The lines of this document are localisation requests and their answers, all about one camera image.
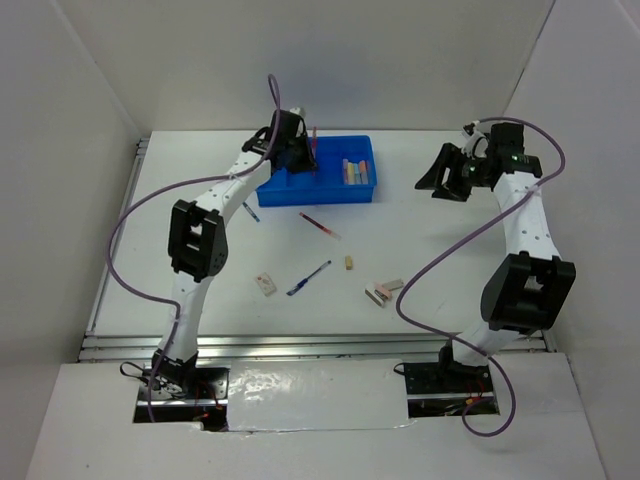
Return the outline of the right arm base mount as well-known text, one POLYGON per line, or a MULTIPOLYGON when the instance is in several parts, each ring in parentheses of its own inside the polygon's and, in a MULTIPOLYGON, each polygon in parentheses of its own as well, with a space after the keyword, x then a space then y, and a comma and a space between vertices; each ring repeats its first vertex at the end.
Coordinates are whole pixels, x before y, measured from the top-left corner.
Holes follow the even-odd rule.
POLYGON ((471 372, 445 371, 437 362, 396 364, 392 371, 404 379, 410 418, 497 415, 489 368, 471 372))

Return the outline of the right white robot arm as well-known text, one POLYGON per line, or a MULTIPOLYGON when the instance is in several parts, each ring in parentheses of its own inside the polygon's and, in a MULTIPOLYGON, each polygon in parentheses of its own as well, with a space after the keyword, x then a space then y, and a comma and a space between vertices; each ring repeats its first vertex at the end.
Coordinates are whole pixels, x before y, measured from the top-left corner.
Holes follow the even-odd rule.
POLYGON ((441 200, 465 202, 475 188, 494 194, 506 255, 485 285, 480 318, 442 348, 436 379, 460 391, 471 373, 520 336, 550 329, 576 279, 548 228, 542 186, 548 181, 538 157, 525 151, 526 123, 491 120, 483 132, 474 121, 463 128, 466 143, 442 146, 434 164, 416 182, 441 200))

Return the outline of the blue pen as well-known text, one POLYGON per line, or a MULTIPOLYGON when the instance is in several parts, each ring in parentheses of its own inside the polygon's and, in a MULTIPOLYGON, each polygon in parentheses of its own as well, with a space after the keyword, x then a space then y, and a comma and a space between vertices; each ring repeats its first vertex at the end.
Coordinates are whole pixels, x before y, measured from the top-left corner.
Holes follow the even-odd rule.
POLYGON ((254 210, 248 205, 248 203, 243 202, 243 207, 244 209, 247 211, 247 213, 257 222, 260 223, 260 218, 257 216, 257 214, 254 212, 254 210))

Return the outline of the yellow highlighter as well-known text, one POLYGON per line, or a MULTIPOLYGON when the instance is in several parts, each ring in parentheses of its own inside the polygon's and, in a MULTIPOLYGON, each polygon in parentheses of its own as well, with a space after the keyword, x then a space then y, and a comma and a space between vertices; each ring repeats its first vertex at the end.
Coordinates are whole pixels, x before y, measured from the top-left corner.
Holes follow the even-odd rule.
POLYGON ((347 178, 348 178, 348 184, 349 185, 355 185, 356 184, 356 180, 355 180, 355 165, 354 163, 348 162, 347 165, 347 178))

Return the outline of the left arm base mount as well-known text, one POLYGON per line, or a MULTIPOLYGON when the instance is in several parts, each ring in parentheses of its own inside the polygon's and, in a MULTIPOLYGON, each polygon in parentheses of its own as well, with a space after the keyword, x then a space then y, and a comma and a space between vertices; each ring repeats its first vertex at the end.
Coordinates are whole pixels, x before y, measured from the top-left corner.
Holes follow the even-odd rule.
POLYGON ((228 368, 203 368, 196 372, 195 384, 183 390, 166 379, 158 378, 148 388, 151 370, 130 361, 122 362, 120 374, 138 382, 133 414, 136 424, 199 423, 204 431, 225 432, 227 420, 228 368))

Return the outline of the red pen crossed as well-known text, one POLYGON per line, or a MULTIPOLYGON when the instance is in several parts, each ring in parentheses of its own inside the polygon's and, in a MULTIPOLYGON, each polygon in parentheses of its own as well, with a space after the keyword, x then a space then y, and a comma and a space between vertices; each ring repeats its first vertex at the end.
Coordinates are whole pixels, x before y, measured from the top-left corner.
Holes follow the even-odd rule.
POLYGON ((318 170, 317 163, 317 144, 318 144, 318 128, 314 126, 312 128, 312 138, 311 138, 311 153, 314 160, 314 167, 312 169, 312 175, 315 176, 318 170))

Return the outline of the orange highlighter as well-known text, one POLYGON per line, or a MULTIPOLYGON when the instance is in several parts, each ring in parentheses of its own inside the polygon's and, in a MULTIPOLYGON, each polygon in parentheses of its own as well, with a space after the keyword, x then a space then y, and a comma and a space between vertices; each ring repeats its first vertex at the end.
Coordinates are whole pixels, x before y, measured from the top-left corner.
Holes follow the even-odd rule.
POLYGON ((368 168, 367 168, 367 162, 364 160, 359 162, 359 173, 360 173, 361 183, 368 184, 369 183, 368 168))

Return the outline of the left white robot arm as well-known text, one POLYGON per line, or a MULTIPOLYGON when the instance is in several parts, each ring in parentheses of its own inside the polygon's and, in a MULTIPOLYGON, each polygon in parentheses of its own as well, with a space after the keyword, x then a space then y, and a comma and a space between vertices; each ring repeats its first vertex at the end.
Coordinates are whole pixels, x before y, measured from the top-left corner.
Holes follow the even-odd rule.
POLYGON ((220 180, 171 211, 168 254, 174 272, 171 299, 179 306, 152 357, 152 373, 176 399, 196 390, 198 330, 212 280, 224 268, 229 248, 226 230, 243 202, 274 173, 317 169, 301 108, 274 111, 271 124, 247 140, 220 180))

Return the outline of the blue pen crossed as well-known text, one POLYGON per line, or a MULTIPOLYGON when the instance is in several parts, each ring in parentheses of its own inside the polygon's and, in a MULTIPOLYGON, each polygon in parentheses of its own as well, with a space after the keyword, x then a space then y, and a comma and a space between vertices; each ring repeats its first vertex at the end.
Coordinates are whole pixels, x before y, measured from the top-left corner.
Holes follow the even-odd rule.
POLYGON ((327 260, 326 262, 324 262, 322 265, 320 265, 317 269, 315 269, 311 274, 309 274, 308 276, 304 277, 302 280, 300 280, 299 282, 296 283, 295 286, 293 286, 290 290, 288 290, 286 292, 287 296, 293 296, 295 295, 297 292, 299 292, 311 279, 313 279, 315 276, 317 276, 320 272, 322 272, 324 269, 326 269, 328 266, 330 266, 332 264, 331 260, 327 260))

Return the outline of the purple highlighter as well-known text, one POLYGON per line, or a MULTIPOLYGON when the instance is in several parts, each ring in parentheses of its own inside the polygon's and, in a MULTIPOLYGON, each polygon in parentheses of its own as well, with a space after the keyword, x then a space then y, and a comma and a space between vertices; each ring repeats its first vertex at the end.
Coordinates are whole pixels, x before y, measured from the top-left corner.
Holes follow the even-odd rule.
POLYGON ((348 159, 343 158, 342 159, 342 177, 343 177, 343 184, 344 185, 349 185, 348 166, 349 166, 348 159))

